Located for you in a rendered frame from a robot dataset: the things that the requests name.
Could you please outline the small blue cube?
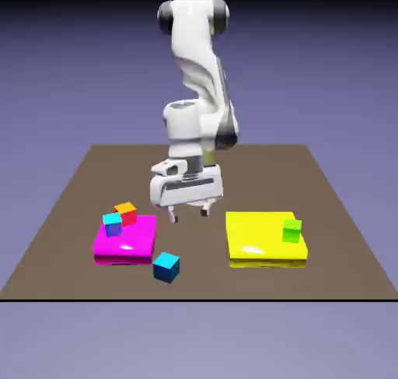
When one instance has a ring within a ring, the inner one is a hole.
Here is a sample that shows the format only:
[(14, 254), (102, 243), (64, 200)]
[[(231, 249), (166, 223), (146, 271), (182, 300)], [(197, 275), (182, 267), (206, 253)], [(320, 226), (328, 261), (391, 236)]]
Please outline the small blue cube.
[(122, 219), (119, 212), (103, 215), (103, 227), (108, 237), (120, 236), (122, 233)]

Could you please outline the small green cube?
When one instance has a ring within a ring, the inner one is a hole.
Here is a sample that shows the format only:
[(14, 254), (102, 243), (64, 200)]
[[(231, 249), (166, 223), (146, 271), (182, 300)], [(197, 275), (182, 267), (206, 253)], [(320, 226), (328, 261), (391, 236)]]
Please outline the small green cube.
[(286, 219), (283, 222), (282, 241), (298, 243), (302, 230), (302, 221), (297, 219)]

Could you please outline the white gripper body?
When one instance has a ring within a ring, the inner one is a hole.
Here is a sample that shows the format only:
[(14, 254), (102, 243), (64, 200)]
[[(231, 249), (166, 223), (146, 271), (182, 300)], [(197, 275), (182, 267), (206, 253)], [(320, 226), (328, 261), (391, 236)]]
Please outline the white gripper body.
[(205, 202), (222, 196), (222, 173), (218, 164), (189, 176), (155, 174), (149, 184), (150, 201), (158, 207)]

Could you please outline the small red cube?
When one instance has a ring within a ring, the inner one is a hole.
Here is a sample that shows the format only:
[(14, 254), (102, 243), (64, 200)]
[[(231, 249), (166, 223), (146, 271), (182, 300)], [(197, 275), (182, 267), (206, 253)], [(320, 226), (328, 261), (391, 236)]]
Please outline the small red cube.
[(113, 207), (120, 214), (122, 226), (129, 226), (137, 222), (137, 209), (131, 202), (124, 202)]

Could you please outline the large yellow box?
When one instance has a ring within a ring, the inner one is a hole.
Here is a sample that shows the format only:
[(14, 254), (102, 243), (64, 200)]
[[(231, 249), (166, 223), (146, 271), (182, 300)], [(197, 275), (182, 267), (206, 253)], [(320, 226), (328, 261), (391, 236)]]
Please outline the large yellow box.
[(304, 237), (282, 241), (283, 222), (293, 212), (227, 212), (225, 229), (232, 268), (302, 268), (308, 258)]

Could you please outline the large magenta box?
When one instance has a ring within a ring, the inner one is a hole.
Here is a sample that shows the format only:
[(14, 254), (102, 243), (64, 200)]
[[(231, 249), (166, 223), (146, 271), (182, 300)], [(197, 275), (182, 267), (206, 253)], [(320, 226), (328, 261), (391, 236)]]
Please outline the large magenta box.
[(96, 265), (150, 265), (156, 237), (156, 217), (138, 216), (122, 228), (121, 235), (108, 237), (100, 225), (93, 242)]

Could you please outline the small teal cube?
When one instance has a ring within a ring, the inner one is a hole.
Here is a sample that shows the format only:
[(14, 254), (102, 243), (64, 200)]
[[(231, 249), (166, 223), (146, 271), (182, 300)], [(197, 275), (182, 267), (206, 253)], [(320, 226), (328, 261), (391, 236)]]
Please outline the small teal cube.
[(153, 262), (153, 275), (157, 280), (171, 283), (180, 273), (180, 257), (162, 252)]

